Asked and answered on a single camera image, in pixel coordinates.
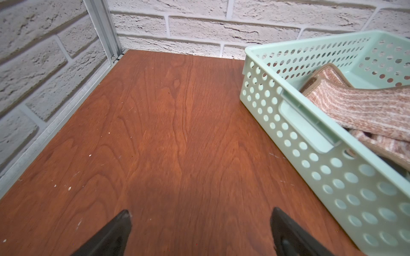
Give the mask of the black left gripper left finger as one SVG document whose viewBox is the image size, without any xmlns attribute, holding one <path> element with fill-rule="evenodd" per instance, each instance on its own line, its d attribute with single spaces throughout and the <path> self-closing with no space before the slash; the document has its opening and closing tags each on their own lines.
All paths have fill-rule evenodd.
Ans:
<svg viewBox="0 0 410 256">
<path fill-rule="evenodd" d="M 128 210 L 122 210 L 72 256 L 123 256 L 132 223 Z"/>
</svg>

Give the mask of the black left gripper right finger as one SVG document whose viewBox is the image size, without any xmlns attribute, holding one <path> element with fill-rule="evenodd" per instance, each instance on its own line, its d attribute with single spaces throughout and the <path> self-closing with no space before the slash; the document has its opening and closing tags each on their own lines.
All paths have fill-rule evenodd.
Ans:
<svg viewBox="0 0 410 256">
<path fill-rule="evenodd" d="M 270 218 L 274 248 L 278 256 L 331 256 L 332 253 L 281 208 L 275 207 Z"/>
</svg>

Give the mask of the pink striped square dishcloth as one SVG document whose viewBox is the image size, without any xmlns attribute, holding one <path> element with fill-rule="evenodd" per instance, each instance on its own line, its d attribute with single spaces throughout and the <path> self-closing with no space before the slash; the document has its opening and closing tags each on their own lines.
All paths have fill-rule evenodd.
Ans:
<svg viewBox="0 0 410 256">
<path fill-rule="evenodd" d="M 300 92 L 379 157 L 410 169 L 410 87 L 359 89 L 333 64 L 315 71 Z"/>
</svg>

